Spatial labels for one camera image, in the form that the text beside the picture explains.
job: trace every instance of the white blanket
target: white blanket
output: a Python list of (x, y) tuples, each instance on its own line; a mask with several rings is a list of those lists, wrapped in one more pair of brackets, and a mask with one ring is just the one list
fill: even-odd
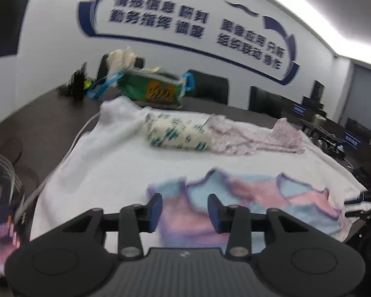
[[(40, 195), (31, 239), (94, 207), (103, 208), (105, 213), (116, 213), (126, 205), (145, 204), (149, 184), (180, 176), (195, 180), (213, 167), (238, 175), (284, 172), (317, 190), (329, 188), (329, 202), (340, 209), (343, 209), (344, 199), (356, 197), (364, 190), (351, 173), (305, 135), (303, 146), (306, 150), (302, 154), (261, 150), (250, 156), (228, 156), (151, 147), (141, 128), (149, 112), (158, 111), (140, 109), (125, 97), (101, 105), (96, 127), (81, 137)], [(198, 113), (171, 113), (200, 120), (201, 124), (209, 117)], [(341, 241), (347, 237), (351, 226), (351, 220), (344, 222), (343, 230), (333, 236)], [(149, 247), (160, 246), (157, 232), (141, 234), (141, 239), (145, 252)], [(116, 233), (107, 235), (105, 247), (109, 252), (116, 252)]]

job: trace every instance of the strip light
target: strip light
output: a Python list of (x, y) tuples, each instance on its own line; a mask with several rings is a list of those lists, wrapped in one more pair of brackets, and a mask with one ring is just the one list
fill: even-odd
[(305, 0), (276, 0), (303, 20), (340, 56), (371, 64), (371, 46), (347, 40)]

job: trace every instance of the blue wavy line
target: blue wavy line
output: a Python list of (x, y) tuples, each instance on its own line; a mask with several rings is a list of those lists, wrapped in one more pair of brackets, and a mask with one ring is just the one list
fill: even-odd
[(251, 11), (248, 7), (246, 7), (242, 4), (231, 3), (231, 2), (228, 2), (228, 1), (225, 1), (225, 2), (228, 3), (230, 6), (233, 6), (234, 8), (242, 9), (244, 12), (246, 12), (247, 14), (250, 14), (252, 17), (258, 17), (259, 16), (259, 13), (255, 13), (255, 12)]

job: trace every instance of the pink and blue garment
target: pink and blue garment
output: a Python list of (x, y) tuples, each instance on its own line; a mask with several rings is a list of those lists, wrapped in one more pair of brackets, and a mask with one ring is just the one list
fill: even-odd
[[(329, 204), (329, 189), (317, 191), (284, 173), (231, 176), (212, 169), (195, 182), (187, 182), (183, 177), (150, 185), (148, 197), (155, 193), (162, 194), (164, 203), (159, 223), (164, 247), (225, 249), (228, 234), (215, 233), (208, 217), (207, 201), (211, 193), (224, 205), (243, 205), (253, 213), (265, 214), (267, 208), (279, 208), (328, 235), (339, 232), (342, 227), (341, 210)], [(253, 253), (264, 247), (263, 233), (254, 232)]]

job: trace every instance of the white fabric with green print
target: white fabric with green print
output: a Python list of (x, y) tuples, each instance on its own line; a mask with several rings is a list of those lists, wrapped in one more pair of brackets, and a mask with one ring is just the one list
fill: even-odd
[(212, 149), (212, 132), (193, 120), (171, 114), (148, 114), (145, 119), (147, 141), (156, 147), (175, 147), (207, 151)]

